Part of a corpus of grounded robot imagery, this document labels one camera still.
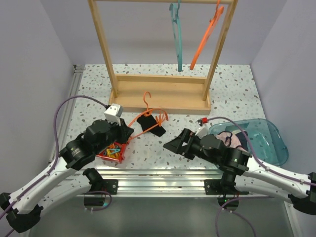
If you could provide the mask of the black underwear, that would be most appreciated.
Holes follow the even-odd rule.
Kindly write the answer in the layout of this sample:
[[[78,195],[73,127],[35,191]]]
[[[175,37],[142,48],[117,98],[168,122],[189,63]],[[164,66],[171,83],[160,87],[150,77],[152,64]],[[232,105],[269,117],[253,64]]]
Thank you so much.
[[[143,131],[148,130],[148,132],[152,133],[155,136],[161,137],[166,133],[166,130],[162,126],[158,126],[156,120],[152,115],[147,117],[141,115],[136,121],[141,125]]]

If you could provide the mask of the orange clip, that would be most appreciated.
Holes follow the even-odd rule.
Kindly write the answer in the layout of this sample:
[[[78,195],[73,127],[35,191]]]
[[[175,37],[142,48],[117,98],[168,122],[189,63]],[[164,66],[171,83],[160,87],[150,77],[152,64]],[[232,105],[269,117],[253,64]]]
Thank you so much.
[[[158,126],[161,127],[162,123],[164,121],[168,120],[168,117],[166,117],[164,113],[160,113],[158,116],[155,117],[155,119],[156,119]]]

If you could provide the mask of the orange hanger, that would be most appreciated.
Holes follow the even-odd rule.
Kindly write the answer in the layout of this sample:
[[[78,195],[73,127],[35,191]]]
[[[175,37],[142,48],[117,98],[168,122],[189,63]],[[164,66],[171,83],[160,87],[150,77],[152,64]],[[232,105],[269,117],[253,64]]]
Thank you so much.
[[[201,55],[204,47],[207,44],[208,39],[210,38],[211,34],[213,33],[214,29],[216,28],[216,25],[217,25],[219,19],[221,18],[222,14],[224,12],[225,8],[223,6],[220,6],[220,3],[221,3],[221,1],[217,0],[216,10],[215,10],[214,16],[210,20],[209,26],[208,26],[207,30],[205,31],[204,36],[202,37],[202,40],[197,48],[197,51],[195,52],[195,55],[194,55],[194,57],[191,61],[191,64],[190,64],[190,70],[194,69],[199,56]]]
[[[129,127],[131,127],[135,122],[139,123],[142,128],[142,132],[138,135],[132,135],[127,143],[130,143],[132,140],[140,137],[145,133],[151,133],[157,137],[161,137],[166,133],[165,128],[162,124],[165,121],[168,121],[168,114],[165,110],[161,108],[150,108],[146,100],[146,96],[151,98],[151,93],[146,91],[143,95],[143,102],[146,105],[144,112],[140,113],[132,122],[130,122]]]

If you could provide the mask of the pink underwear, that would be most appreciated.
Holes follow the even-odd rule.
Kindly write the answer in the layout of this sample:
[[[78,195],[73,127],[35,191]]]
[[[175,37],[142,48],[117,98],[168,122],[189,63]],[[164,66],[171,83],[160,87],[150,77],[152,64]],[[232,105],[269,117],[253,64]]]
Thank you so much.
[[[217,139],[223,141],[224,145],[227,147],[238,148],[238,149],[242,148],[242,145],[241,145],[239,138],[231,132],[223,131],[223,132],[215,135],[215,137]]]

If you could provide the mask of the navy underwear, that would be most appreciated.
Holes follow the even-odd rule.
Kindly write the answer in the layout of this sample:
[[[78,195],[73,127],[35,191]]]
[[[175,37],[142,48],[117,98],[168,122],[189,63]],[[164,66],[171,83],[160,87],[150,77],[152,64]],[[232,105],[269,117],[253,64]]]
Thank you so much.
[[[242,132],[235,133],[232,138],[232,146],[240,150],[248,152],[247,140]]]

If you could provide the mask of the teal hanger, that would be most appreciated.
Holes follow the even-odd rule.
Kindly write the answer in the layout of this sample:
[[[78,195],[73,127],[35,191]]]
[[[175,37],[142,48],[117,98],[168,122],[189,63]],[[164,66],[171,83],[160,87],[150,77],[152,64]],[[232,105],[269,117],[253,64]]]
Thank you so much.
[[[182,72],[183,66],[183,51],[182,51],[182,32],[181,32],[181,22],[179,17],[181,1],[177,0],[177,3],[171,3],[169,6],[171,25],[173,30],[174,45],[177,58],[177,71]]]

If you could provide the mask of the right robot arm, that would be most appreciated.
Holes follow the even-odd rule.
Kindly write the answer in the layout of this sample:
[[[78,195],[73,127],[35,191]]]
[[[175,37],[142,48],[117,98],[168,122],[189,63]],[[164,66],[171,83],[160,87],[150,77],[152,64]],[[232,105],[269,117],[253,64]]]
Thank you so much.
[[[189,129],[165,143],[163,147],[188,159],[201,158],[223,172],[220,192],[252,192],[279,198],[305,214],[316,213],[316,174],[295,173],[255,159],[239,148],[225,145],[215,135],[199,137]]]

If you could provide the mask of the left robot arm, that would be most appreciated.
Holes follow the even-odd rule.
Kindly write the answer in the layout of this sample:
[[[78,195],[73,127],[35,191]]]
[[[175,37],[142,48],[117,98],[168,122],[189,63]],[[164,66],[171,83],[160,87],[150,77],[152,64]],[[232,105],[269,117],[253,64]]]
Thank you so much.
[[[39,175],[13,193],[2,193],[0,205],[9,225],[18,233],[31,229],[40,220],[44,209],[40,201],[51,198],[49,192],[68,178],[93,162],[95,157],[109,145],[125,144],[134,132],[123,119],[117,122],[96,120],[75,140],[69,142]]]

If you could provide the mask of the red bin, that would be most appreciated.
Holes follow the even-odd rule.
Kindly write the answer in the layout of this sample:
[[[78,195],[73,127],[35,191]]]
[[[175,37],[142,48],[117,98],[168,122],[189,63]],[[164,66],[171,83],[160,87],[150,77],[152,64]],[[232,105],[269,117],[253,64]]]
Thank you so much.
[[[107,146],[102,152],[97,154],[98,158],[102,160],[112,161],[115,163],[122,163],[124,158],[124,153],[127,148],[127,144],[121,144],[114,142],[111,145]]]

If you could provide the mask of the wooden clothes rack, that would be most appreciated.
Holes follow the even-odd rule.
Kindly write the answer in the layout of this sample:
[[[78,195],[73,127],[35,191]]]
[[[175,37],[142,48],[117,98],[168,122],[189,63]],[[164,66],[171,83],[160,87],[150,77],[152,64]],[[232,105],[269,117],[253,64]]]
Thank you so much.
[[[216,5],[217,0],[201,0],[200,3]],[[127,112],[139,112],[146,107],[143,95],[149,91],[153,95],[150,104],[154,108],[161,108],[172,114],[210,113],[209,89],[237,6],[236,0],[221,0],[220,6],[225,8],[225,18],[206,77],[116,74],[97,1],[90,0],[88,5],[112,86],[110,103],[122,105]]]

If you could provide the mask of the blue transparent tray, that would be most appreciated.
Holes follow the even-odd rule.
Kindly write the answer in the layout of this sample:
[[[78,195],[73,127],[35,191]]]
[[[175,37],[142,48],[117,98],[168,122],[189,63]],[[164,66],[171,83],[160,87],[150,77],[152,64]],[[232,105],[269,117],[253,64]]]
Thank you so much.
[[[288,148],[282,140],[277,127],[262,118],[236,121],[249,138],[256,156],[275,166],[281,166],[288,160]],[[220,132],[239,133],[240,130],[231,122],[219,123],[211,126],[209,133],[217,135]]]

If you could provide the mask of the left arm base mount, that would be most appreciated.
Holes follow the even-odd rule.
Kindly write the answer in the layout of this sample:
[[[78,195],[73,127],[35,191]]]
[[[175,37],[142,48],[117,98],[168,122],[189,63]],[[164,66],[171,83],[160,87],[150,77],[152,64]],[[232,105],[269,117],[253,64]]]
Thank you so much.
[[[89,192],[106,191],[111,195],[116,195],[119,187],[118,179],[104,179],[95,168],[88,168],[83,172],[89,180]]]

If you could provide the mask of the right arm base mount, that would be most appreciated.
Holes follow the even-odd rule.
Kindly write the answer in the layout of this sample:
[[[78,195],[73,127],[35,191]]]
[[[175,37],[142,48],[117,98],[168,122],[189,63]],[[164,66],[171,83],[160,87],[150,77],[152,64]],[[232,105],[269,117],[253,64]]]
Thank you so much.
[[[244,171],[229,172],[214,170],[210,177],[204,179],[206,195],[248,195],[247,191],[236,189],[236,178],[242,176]]]

